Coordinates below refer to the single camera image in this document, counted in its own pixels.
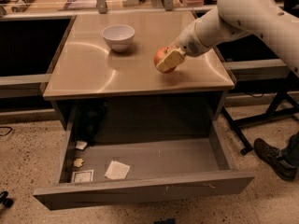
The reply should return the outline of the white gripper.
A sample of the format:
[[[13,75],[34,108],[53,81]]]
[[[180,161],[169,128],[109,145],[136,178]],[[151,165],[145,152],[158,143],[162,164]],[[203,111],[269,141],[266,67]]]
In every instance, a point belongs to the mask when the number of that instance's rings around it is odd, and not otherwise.
[[[198,25],[197,21],[187,25],[169,45],[166,55],[157,65],[159,72],[179,66],[184,62],[185,56],[198,57],[210,50],[210,47],[205,46],[198,36]]]

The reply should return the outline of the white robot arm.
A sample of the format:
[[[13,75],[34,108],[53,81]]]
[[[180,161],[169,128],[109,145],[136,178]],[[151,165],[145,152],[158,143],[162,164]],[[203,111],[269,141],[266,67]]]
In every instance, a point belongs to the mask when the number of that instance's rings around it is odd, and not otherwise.
[[[174,42],[158,49],[154,64],[160,72],[169,73],[187,56],[201,56],[244,35],[258,37],[294,74],[299,72],[298,19],[274,0],[218,0],[208,13],[188,24]]]

